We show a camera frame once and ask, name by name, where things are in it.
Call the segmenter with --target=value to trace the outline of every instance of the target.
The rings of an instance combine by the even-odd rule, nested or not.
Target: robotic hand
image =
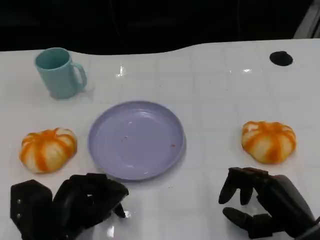
[[[271,237],[285,231],[296,240],[319,240],[320,218],[315,220],[308,204],[293,183],[284,175],[271,176],[255,168],[229,168],[222,187],[219,204],[227,203],[240,189],[240,203],[249,203],[257,192],[257,200],[269,214],[250,216],[232,207],[225,207],[223,214],[235,225],[246,230],[249,238]]]
[[[75,240],[112,212],[125,218],[121,201],[128,194],[105,174],[73,175],[54,198],[49,188],[29,180],[11,187],[10,217],[23,240]]]

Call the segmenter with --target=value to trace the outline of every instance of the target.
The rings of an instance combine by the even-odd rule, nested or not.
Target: white tabletop
[[[291,179],[320,216],[320,40],[208,43],[143,55],[72,53],[86,70],[86,92],[68,100],[49,97],[35,67],[40,52],[0,52],[0,240],[19,240],[9,217],[10,186],[35,179],[56,193],[74,174],[99,172],[88,149],[94,120],[114,104],[148,100],[171,109],[187,139],[185,159],[149,181],[124,183],[127,219],[113,216],[83,233],[81,240],[244,240],[218,204],[229,167],[255,167]],[[287,51],[294,63],[274,65],[269,55]],[[284,164],[255,162],[241,147],[247,121],[278,121],[297,136],[296,152]],[[19,160],[23,137],[63,127],[74,131],[78,152],[56,173],[35,175]],[[241,207],[239,194],[226,204],[254,214],[253,197]],[[285,233],[273,239],[291,239]]]

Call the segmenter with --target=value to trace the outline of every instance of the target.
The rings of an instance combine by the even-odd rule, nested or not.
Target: toy pumpkin
[[[296,148],[291,127],[279,122],[249,121],[242,128],[242,147],[263,164],[282,163]]]
[[[22,140],[20,160],[34,173],[58,170],[77,151],[77,140],[69,129],[56,128],[29,133]]]

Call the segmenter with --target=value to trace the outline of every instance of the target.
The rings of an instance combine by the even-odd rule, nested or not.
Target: purple plate
[[[105,111],[91,127],[89,152],[107,174],[138,181],[155,177],[180,160],[184,129],[167,108],[129,101]]]

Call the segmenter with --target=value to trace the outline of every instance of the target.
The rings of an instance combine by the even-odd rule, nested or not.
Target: mug
[[[84,68],[72,62],[69,52],[60,47],[42,51],[34,61],[50,95],[55,99],[68,99],[83,91],[87,85]],[[80,72],[81,83],[77,80],[75,69]]]

